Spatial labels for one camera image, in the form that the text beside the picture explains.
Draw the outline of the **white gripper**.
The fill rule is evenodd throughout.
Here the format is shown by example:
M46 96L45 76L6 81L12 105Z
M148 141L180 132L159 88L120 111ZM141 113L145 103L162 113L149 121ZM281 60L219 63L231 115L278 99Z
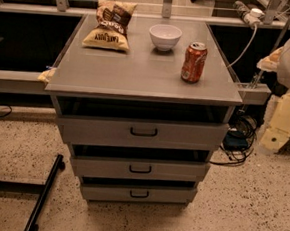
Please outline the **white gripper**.
M271 95L260 129L259 145L278 152L290 140L290 92L281 97Z

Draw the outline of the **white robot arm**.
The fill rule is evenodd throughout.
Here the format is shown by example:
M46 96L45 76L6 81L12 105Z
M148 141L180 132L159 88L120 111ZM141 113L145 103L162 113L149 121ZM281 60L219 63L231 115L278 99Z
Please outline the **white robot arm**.
M274 72L277 81L287 88L277 101L275 110L260 139L260 145L278 152L290 140L290 38L285 44L257 63L261 71Z

